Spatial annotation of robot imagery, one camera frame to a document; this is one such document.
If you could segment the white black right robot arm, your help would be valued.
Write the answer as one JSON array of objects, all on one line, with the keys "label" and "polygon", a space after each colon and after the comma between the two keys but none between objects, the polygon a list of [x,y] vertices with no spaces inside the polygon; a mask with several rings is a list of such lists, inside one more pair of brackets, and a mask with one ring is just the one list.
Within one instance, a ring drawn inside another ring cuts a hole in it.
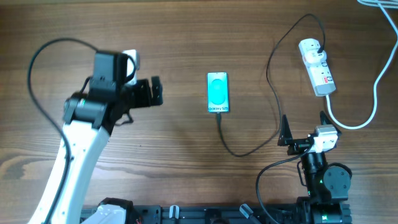
[{"label": "white black right robot arm", "polygon": [[341,131],[320,112],[321,124],[306,138],[292,136],[286,115],[282,116],[277,145],[287,146],[287,154],[299,156],[297,169],[308,196],[297,199],[298,223],[352,223],[345,201],[351,187],[352,171],[341,163],[328,163],[326,153],[336,148]]}]

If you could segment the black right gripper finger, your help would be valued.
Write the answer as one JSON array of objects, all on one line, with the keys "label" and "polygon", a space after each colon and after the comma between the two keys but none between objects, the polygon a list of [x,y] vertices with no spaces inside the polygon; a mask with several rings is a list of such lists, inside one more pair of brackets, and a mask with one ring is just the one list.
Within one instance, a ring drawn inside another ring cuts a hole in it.
[{"label": "black right gripper finger", "polygon": [[329,117],[324,111],[320,112],[320,122],[321,125],[332,125],[336,129],[337,135],[341,136],[341,131],[330,121]]},{"label": "black right gripper finger", "polygon": [[289,122],[284,114],[281,119],[281,124],[280,124],[280,134],[279,134],[279,140],[280,141],[292,141],[292,133],[289,127]]}]

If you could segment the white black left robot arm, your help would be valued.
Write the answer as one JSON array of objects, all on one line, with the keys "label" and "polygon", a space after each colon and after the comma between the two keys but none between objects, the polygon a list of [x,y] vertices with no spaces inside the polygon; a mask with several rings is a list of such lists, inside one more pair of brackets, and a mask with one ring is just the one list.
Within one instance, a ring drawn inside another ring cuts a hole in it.
[{"label": "white black left robot arm", "polygon": [[159,77],[139,80],[136,50],[97,51],[93,76],[65,101],[62,140],[30,223],[79,223],[95,165],[114,127],[131,109],[163,103]]}]

